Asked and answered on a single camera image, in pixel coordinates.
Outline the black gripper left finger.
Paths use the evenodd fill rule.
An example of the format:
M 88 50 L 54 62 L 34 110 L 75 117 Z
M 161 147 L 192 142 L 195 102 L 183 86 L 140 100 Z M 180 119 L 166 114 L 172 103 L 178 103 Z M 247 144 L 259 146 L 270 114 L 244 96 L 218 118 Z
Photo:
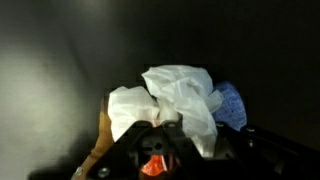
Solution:
M 142 167 L 153 156 L 168 163 L 167 171 L 145 175 Z M 135 122 L 89 170 L 88 180 L 196 180 L 204 159 L 178 122 L 165 121 L 153 127 Z

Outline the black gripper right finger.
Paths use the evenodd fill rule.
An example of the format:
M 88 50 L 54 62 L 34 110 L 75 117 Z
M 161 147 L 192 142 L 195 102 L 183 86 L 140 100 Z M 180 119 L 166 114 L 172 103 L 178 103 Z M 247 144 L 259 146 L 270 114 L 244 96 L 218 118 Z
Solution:
M 220 179 L 320 180 L 320 152 L 254 125 L 240 131 L 217 123 Z

